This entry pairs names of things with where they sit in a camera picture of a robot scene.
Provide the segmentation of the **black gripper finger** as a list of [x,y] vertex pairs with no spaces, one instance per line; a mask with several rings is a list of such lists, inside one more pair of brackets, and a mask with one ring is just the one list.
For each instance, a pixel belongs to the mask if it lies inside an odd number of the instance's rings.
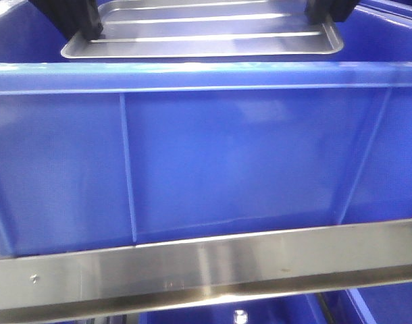
[[360,0],[308,0],[305,15],[311,24],[324,23],[328,18],[333,22],[345,22]]
[[66,40],[78,32],[87,41],[96,40],[103,31],[95,0],[31,0],[30,3],[50,20]]

